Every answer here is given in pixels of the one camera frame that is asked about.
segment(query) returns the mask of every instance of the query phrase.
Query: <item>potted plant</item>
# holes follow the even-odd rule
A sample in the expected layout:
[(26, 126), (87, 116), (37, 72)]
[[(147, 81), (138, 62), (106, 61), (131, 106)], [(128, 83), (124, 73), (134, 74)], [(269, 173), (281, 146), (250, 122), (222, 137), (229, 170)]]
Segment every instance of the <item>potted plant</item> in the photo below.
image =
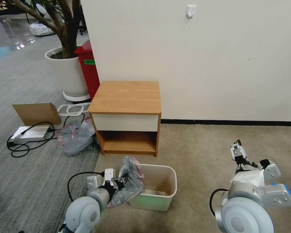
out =
[[(74, 54), (81, 18), (80, 0), (26, 0), (26, 3), (13, 0), (13, 2), (57, 34), (61, 47), (47, 51), (45, 57), (53, 69), (64, 97), (70, 101), (89, 99), (81, 65)], [(37, 6), (45, 8), (53, 22), (45, 19)]]

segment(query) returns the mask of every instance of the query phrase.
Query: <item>wooden tabletop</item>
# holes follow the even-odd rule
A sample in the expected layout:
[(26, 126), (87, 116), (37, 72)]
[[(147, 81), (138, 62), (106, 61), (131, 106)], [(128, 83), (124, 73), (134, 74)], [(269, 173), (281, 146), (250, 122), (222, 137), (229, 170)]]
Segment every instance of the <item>wooden tabletop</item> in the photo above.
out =
[(103, 81), (88, 108), (88, 112), (160, 114), (159, 82)]

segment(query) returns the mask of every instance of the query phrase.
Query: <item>green label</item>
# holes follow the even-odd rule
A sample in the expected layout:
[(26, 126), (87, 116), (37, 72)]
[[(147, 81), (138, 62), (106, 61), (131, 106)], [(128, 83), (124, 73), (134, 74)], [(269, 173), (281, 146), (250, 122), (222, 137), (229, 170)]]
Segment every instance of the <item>green label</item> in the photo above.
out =
[(85, 65), (95, 65), (95, 60), (84, 60)]

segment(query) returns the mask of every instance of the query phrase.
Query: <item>white drawer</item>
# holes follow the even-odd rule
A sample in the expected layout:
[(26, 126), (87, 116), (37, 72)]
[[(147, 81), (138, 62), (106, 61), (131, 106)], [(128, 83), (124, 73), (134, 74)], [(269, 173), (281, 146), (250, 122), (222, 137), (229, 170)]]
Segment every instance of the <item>white drawer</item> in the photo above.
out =
[(158, 115), (92, 114), (97, 130), (157, 131)]

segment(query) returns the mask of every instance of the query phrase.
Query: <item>white plant pot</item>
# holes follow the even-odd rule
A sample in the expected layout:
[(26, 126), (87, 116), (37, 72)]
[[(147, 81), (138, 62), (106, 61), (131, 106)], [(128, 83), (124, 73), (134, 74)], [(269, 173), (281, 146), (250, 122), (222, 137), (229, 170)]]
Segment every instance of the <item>white plant pot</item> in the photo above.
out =
[(45, 53), (57, 83), (63, 91), (64, 97), (70, 101), (83, 101), (90, 98), (83, 76), (79, 58), (53, 59), (52, 54), (62, 51), (62, 47), (52, 49)]

